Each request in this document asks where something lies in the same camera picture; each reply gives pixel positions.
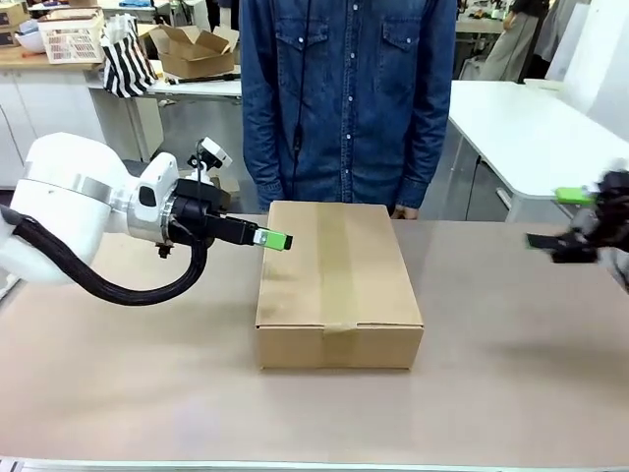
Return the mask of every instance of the striped bag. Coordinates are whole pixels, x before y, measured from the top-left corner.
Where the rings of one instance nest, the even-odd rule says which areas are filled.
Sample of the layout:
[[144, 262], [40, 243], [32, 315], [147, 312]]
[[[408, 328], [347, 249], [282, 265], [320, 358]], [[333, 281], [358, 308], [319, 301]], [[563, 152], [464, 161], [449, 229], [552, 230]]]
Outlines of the striped bag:
[[157, 76], [140, 46], [134, 17], [125, 14], [110, 18], [100, 44], [105, 52], [105, 90], [120, 98], [132, 98], [144, 95], [155, 84]]

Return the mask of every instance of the metal ring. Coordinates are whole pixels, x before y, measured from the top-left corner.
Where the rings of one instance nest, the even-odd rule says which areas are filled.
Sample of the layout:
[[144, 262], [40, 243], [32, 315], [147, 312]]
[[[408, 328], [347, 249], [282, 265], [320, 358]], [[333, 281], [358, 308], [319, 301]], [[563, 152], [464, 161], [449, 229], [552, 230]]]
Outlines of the metal ring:
[[76, 192], [77, 194], [85, 195], [91, 199], [103, 202], [109, 205], [113, 189], [102, 182], [87, 177], [82, 174], [63, 174], [52, 173], [46, 175], [37, 175], [38, 172], [32, 171], [32, 162], [25, 164], [24, 179], [34, 182], [40, 182], [42, 184], [48, 184], [60, 189]]

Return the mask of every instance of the shirt pocket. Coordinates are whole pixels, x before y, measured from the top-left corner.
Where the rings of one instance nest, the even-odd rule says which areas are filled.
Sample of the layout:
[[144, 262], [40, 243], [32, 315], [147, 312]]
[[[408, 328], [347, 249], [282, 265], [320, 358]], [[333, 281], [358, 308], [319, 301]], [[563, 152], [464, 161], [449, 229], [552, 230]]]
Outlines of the shirt pocket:
[[420, 18], [385, 18], [378, 54], [376, 89], [394, 96], [411, 93], [417, 75]]
[[[304, 78], [304, 100], [321, 94], [329, 84], [328, 23], [310, 19], [306, 41], [306, 19], [280, 19], [276, 22], [279, 84], [299, 96]], [[306, 54], [306, 71], [302, 59]]]

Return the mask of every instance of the denim shirt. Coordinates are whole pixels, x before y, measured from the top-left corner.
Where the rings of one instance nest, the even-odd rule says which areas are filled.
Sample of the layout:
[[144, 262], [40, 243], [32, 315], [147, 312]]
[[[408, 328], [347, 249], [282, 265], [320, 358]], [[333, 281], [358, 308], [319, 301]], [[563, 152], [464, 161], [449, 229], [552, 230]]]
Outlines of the denim shirt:
[[260, 207], [420, 207], [447, 125], [456, 1], [311, 2], [309, 16], [308, 0], [242, 5], [244, 157]]

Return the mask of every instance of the plastic crate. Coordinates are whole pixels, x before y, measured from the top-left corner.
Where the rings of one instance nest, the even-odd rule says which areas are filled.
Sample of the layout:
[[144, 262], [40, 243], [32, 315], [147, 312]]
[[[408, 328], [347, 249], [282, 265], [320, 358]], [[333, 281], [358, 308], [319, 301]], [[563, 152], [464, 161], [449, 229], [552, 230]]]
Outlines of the plastic crate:
[[105, 18], [100, 8], [60, 8], [39, 19], [50, 64], [101, 63], [100, 36]]

